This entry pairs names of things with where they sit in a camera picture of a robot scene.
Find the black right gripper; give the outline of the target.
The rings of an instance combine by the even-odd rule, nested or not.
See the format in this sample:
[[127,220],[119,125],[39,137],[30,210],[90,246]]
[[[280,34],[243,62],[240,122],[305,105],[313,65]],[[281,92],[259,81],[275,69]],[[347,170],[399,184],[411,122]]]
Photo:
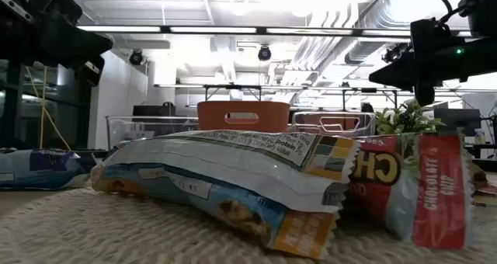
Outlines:
[[443,81],[458,79],[466,82],[470,76],[497,72],[497,36],[447,47],[415,59],[417,78],[397,77],[412,59],[409,48],[394,62],[374,71],[369,81],[414,92],[420,106],[433,103],[435,87]]

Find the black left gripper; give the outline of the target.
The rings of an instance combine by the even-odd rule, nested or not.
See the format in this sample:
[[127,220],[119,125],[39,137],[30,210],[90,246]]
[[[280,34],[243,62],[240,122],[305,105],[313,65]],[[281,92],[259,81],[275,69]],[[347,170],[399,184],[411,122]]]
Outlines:
[[31,66],[38,61],[46,66],[61,65],[75,72],[90,85],[100,82],[105,61],[102,54],[113,47],[106,36],[71,25],[59,12],[41,16],[34,23],[7,13],[7,59]]

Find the chocolate chip granola bar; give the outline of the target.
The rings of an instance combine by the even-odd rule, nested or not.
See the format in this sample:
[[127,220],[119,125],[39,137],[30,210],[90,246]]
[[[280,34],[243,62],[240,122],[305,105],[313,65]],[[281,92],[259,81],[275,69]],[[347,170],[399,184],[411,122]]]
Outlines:
[[469,244],[474,187],[458,134],[368,137],[350,179],[349,197],[402,241],[438,249]]
[[474,184],[474,205],[497,208],[497,172],[486,172],[473,163],[471,174]]

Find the dark blue granola bar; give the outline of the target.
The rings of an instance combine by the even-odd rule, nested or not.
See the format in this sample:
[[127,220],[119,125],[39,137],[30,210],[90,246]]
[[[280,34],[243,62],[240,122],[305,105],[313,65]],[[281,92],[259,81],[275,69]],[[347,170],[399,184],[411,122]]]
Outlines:
[[33,149],[0,154],[0,189],[59,190],[84,186],[96,165],[92,155]]

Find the peanut butter granola bar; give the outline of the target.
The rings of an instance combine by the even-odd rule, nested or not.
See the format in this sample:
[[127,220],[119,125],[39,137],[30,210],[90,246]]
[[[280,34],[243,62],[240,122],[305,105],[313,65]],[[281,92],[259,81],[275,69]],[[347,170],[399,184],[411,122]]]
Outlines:
[[192,130],[122,143],[91,180],[97,191],[195,207],[265,248],[323,259],[358,151],[337,136]]

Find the green plant in white pot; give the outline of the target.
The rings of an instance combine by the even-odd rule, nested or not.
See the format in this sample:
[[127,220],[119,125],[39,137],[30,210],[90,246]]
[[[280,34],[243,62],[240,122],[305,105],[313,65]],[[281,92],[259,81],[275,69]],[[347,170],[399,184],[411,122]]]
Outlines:
[[429,119],[426,110],[416,100],[402,105],[402,109],[384,109],[376,112],[376,132],[384,134],[404,134],[435,131],[445,126],[439,118]]

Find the black computer monitor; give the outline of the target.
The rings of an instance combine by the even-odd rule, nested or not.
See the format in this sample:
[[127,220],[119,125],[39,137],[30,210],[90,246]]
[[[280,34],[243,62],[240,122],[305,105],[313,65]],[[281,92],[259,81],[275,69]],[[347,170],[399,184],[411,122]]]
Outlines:
[[176,107],[170,102],[161,105],[136,105],[133,108],[134,116],[175,116]]
[[478,109],[434,109],[434,117],[442,123],[437,131],[451,131],[462,128],[465,136],[473,137],[481,129],[481,117]]

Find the wide clear plastic bin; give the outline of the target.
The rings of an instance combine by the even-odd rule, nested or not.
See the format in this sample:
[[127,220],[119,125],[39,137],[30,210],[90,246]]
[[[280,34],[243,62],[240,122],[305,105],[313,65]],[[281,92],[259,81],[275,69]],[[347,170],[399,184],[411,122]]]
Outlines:
[[107,116],[107,147],[142,138],[197,130],[198,118],[191,116]]

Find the orange plastic bin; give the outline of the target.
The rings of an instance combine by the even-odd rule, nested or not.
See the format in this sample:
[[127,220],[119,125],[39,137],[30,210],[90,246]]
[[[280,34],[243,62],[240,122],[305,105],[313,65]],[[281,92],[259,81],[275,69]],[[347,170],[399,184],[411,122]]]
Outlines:
[[271,101],[205,101],[197,104],[200,130],[287,130],[290,105]]

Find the long overhead light bar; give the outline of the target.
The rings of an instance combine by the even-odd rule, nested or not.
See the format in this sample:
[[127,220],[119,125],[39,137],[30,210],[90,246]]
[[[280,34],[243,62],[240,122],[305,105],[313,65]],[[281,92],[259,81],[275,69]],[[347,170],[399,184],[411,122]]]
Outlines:
[[153,33],[180,35],[256,35],[256,36],[337,36],[370,38],[409,38],[408,30],[311,28],[271,26],[78,26],[94,33]]

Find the beige woven round mat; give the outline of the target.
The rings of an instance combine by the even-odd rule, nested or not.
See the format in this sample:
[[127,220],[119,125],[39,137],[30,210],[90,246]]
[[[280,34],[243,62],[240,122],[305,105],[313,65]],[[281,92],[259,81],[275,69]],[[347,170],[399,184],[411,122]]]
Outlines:
[[0,192],[0,264],[497,264],[497,209],[479,207],[474,243],[440,251],[339,220],[322,261],[261,248],[198,210],[96,193]]

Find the black metal frame stand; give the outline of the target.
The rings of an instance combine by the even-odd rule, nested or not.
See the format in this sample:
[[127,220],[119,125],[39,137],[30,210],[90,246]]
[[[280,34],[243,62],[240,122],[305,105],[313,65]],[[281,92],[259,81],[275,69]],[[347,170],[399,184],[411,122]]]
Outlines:
[[[262,86],[261,85],[235,85],[235,84],[226,84],[226,85],[203,85],[205,89],[204,100],[208,101],[219,89],[226,90],[238,90],[238,91],[248,91],[258,101],[262,100]],[[214,89],[212,94],[209,94],[209,90]]]
[[376,93],[381,93],[387,100],[391,101],[394,105],[394,108],[398,108],[398,93],[399,89],[390,89],[390,88],[371,88],[371,87],[350,87],[350,88],[344,88],[341,87],[339,89],[339,92],[341,93],[342,97],[342,108],[346,108],[346,95],[350,93],[351,95],[354,95],[356,93],[360,94],[366,94],[366,95],[373,95]]

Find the black table frame rail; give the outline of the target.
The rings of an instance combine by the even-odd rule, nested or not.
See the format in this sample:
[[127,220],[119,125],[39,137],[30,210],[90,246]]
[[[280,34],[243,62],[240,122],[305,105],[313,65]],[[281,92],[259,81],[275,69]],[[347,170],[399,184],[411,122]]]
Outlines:
[[74,153],[76,153],[80,157],[92,156],[94,158],[105,158],[109,152],[103,149],[82,149],[74,150]]

